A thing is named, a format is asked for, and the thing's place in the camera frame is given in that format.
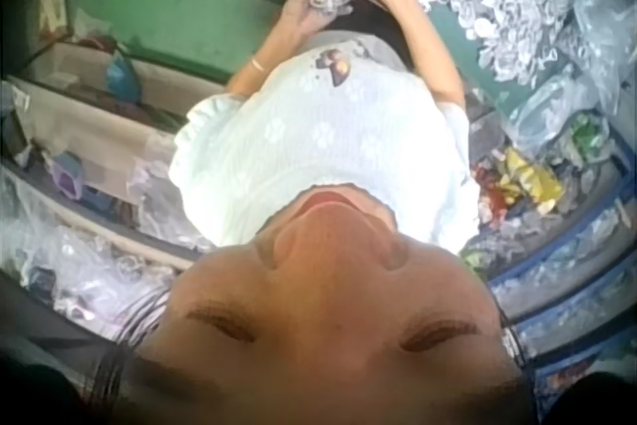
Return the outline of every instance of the white knit top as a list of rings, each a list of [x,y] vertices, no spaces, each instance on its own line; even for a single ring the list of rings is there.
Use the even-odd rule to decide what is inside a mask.
[[[341,184],[384,203],[419,241],[458,253],[478,233],[465,113],[383,65],[383,49],[369,36],[319,47],[247,101],[215,96],[188,114],[170,178],[206,238],[247,243],[300,193]]]

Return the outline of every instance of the clear plastic bag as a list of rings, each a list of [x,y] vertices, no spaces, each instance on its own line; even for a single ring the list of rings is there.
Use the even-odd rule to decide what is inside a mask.
[[[573,63],[542,85],[506,124],[507,134],[527,156],[537,156],[578,111],[599,103],[606,115],[617,113],[636,46],[637,0],[573,0],[573,11],[576,23],[556,42]]]
[[[508,137],[525,156],[539,156],[573,114],[595,106],[590,100],[592,90],[585,77],[575,77],[572,64],[566,65],[514,110],[505,122]]]
[[[64,224],[28,186],[2,169],[0,185],[3,213],[10,213],[1,218],[3,270],[32,293],[43,289],[34,282],[53,276],[53,290],[47,291],[53,307],[76,323],[114,338],[139,299],[172,283],[171,268],[147,264],[105,238]],[[48,298],[38,299],[48,303]]]
[[[574,0],[573,11],[582,41],[576,51],[562,49],[592,80],[602,109],[615,115],[637,40],[637,0]]]
[[[135,162],[127,188],[138,199],[138,229],[171,244],[209,252],[214,245],[188,220],[181,192],[168,178],[173,154],[172,136],[157,134],[148,140],[144,157]]]

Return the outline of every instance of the floral pattern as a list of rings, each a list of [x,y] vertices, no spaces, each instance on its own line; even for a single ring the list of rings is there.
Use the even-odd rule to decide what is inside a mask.
[[[281,141],[286,134],[286,124],[280,118],[274,118],[266,125],[264,138],[268,143],[274,144]]]
[[[326,149],[334,142],[334,128],[325,121],[320,122],[315,127],[313,139],[320,149]]]

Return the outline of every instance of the shelf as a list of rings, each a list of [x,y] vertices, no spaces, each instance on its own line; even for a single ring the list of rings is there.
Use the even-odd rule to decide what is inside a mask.
[[[514,326],[530,357],[574,342],[637,304],[637,252],[567,301]]]
[[[69,200],[52,185],[30,177],[17,166],[1,161],[2,169],[11,179],[24,185],[51,211],[70,226],[79,227],[102,236],[124,252],[140,256],[149,261],[188,269],[201,255],[186,248],[152,238],[138,231],[116,224],[104,216]]]
[[[625,211],[634,225],[637,222],[637,200],[632,199],[626,204]],[[515,286],[515,289],[513,285],[504,283],[501,288],[511,289],[506,293],[494,291],[494,294],[512,322],[528,319],[585,288],[588,283],[594,281],[594,278],[608,270],[608,267],[629,250],[635,241],[637,241],[637,229],[628,228],[620,218],[613,233],[599,245],[598,251],[577,261],[572,267],[559,271],[559,275],[554,276],[553,280],[545,279],[533,284],[530,284],[530,280],[525,281],[525,278],[545,264],[545,261],[541,261],[524,275],[511,280],[521,282]],[[567,268],[565,263],[568,262],[565,259],[560,267]]]

